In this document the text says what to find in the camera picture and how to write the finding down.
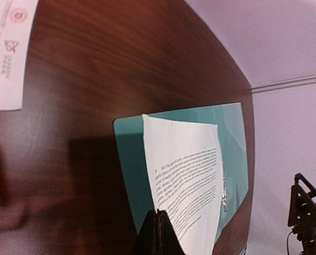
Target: paper with red symbol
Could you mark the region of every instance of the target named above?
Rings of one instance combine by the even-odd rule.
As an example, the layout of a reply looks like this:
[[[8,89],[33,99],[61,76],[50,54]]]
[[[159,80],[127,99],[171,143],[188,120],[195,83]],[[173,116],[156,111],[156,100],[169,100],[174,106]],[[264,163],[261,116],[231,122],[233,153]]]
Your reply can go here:
[[[0,0],[0,111],[22,107],[24,70],[37,0]]]

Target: wood grain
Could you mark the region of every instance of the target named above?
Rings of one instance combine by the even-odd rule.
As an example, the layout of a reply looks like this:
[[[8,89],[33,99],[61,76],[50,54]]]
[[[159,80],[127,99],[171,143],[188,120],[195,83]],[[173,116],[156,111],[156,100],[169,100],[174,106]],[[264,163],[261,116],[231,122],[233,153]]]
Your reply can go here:
[[[238,254],[250,223],[250,85],[180,0],[40,0],[23,109],[0,112],[0,254],[128,254],[136,232],[112,121],[242,102],[250,191],[213,254]]]

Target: red symbol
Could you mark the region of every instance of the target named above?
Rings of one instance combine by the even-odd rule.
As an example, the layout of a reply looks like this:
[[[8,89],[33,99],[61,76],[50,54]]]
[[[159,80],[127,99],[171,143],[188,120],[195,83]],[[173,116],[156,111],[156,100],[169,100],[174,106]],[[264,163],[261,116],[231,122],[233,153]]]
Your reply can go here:
[[[19,44],[18,41],[11,41],[11,40],[5,40],[4,41],[5,48],[8,52],[14,52],[16,51],[16,46]]]
[[[10,18],[15,23],[22,23],[28,17],[28,13],[26,9],[15,8],[10,13]]]

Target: red triangle symbol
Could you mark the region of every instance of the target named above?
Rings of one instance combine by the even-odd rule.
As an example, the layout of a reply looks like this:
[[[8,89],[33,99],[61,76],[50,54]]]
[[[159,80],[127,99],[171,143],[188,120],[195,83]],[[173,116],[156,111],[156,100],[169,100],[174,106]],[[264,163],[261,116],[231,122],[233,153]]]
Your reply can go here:
[[[5,40],[4,44],[5,44],[5,48],[7,49],[8,52],[15,52],[16,46],[19,44],[19,42],[12,41],[12,40]]]

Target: paper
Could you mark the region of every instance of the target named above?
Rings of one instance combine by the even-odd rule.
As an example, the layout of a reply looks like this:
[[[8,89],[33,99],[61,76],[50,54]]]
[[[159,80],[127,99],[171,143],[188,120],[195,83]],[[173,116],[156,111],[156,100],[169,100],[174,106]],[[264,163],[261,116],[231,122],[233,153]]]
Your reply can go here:
[[[24,68],[36,0],[0,0],[0,110],[22,107]]]
[[[144,148],[155,209],[166,210],[187,255],[211,255],[222,189],[217,125],[143,115]]]

